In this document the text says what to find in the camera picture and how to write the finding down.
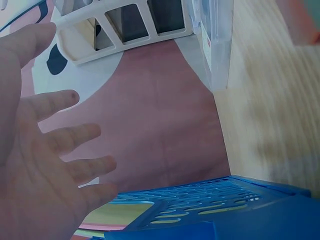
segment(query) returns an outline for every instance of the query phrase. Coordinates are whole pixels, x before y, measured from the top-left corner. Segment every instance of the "yellow paper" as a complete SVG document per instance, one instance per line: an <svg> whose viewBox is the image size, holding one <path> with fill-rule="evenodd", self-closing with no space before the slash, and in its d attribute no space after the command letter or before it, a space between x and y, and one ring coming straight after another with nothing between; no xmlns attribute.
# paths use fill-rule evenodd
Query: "yellow paper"
<svg viewBox="0 0 320 240"><path fill-rule="evenodd" d="M92 211L83 221L84 224L129 225L152 203L106 204Z"/></svg>

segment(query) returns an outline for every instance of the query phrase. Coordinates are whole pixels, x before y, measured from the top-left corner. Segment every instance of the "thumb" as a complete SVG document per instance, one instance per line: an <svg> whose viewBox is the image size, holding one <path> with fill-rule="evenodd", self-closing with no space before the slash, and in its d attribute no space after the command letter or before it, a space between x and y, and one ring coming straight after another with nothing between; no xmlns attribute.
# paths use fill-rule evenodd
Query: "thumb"
<svg viewBox="0 0 320 240"><path fill-rule="evenodd" d="M33 24L0 38L0 166L6 164L15 137L21 96L21 68L52 42L56 25Z"/></svg>
<svg viewBox="0 0 320 240"><path fill-rule="evenodd" d="M56 34L56 25L52 22L27 25L20 30L0 38L0 49L15 55L23 68L51 44Z"/></svg>

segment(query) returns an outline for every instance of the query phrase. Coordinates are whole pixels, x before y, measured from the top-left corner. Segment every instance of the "floor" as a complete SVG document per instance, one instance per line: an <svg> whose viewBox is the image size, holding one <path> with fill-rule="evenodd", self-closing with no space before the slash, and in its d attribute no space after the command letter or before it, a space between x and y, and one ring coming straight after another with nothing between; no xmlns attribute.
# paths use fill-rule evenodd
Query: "floor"
<svg viewBox="0 0 320 240"><path fill-rule="evenodd" d="M320 197L320 46L293 46L274 0L234 1L228 90L215 92L232 174Z"/></svg>

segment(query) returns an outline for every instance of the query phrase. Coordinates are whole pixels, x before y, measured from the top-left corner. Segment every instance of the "blue plastic tray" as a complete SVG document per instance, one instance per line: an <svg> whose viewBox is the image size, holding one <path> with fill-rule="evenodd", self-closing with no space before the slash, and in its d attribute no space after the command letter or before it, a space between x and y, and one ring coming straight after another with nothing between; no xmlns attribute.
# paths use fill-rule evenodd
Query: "blue plastic tray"
<svg viewBox="0 0 320 240"><path fill-rule="evenodd" d="M229 176L122 193L113 204L152 203L108 240L308 239L319 236L320 203L309 190Z"/></svg>

